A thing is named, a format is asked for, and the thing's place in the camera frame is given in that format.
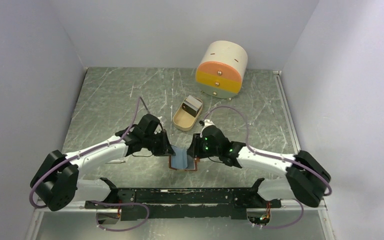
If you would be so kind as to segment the brown leather card holder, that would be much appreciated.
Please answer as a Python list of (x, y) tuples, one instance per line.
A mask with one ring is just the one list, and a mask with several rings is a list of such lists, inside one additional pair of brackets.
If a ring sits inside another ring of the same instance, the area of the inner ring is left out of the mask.
[(169, 156), (168, 167), (176, 171), (197, 171), (198, 160), (187, 154), (184, 147), (171, 146), (174, 154)]

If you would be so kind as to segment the beige oval card tray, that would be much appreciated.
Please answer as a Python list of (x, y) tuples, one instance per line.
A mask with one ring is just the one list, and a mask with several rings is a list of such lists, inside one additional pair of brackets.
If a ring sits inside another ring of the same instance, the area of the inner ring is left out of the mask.
[(204, 106), (204, 103), (202, 101), (203, 106), (202, 106), (201, 110), (198, 112), (198, 115), (196, 117), (193, 117), (190, 114), (188, 114), (186, 111), (184, 111), (182, 109), (182, 103), (181, 103), (180, 107), (178, 108), (178, 110), (176, 111), (176, 113), (174, 114), (174, 116), (172, 117), (172, 122), (177, 129), (186, 132), (186, 131), (191, 130), (193, 128), (193, 126), (195, 125), (195, 123), (197, 122), (197, 119), (202, 112), (202, 108)]

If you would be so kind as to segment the stack of credit cards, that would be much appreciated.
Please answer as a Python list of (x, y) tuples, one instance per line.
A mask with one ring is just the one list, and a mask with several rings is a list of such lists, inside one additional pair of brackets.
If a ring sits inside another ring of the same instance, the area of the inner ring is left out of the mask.
[(181, 105), (182, 109), (193, 117), (198, 115), (202, 106), (203, 102), (192, 95), (187, 96)]

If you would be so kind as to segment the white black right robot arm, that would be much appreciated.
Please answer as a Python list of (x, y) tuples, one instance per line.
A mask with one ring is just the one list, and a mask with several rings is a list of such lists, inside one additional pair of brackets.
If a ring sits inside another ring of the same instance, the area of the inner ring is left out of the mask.
[(250, 193), (250, 202), (262, 207), (271, 200), (295, 199), (308, 207), (318, 207), (331, 181), (330, 174), (307, 151), (284, 154), (230, 141), (215, 125), (193, 135), (187, 155), (195, 159), (217, 157), (229, 167), (262, 170), (277, 178), (262, 180)]

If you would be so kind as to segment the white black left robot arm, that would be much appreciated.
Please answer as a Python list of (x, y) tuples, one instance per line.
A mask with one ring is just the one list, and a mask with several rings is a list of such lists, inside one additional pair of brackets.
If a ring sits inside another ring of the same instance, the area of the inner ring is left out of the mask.
[(133, 155), (146, 149), (153, 156), (174, 156), (167, 131), (152, 114), (144, 115), (139, 123), (131, 124), (107, 140), (88, 148), (62, 153), (50, 152), (30, 182), (29, 201), (39, 209), (33, 195), (43, 201), (43, 208), (55, 212), (71, 202), (91, 202), (112, 208), (119, 204), (119, 189), (107, 178), (85, 180), (90, 171), (110, 161)]

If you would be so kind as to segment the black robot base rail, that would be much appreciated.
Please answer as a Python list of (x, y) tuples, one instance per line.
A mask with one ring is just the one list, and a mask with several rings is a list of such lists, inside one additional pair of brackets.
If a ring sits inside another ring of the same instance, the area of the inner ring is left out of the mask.
[(182, 218), (247, 219), (250, 209), (280, 208), (279, 199), (266, 201), (254, 187), (221, 188), (119, 188), (111, 205), (91, 201), (86, 209), (112, 213), (121, 221)]

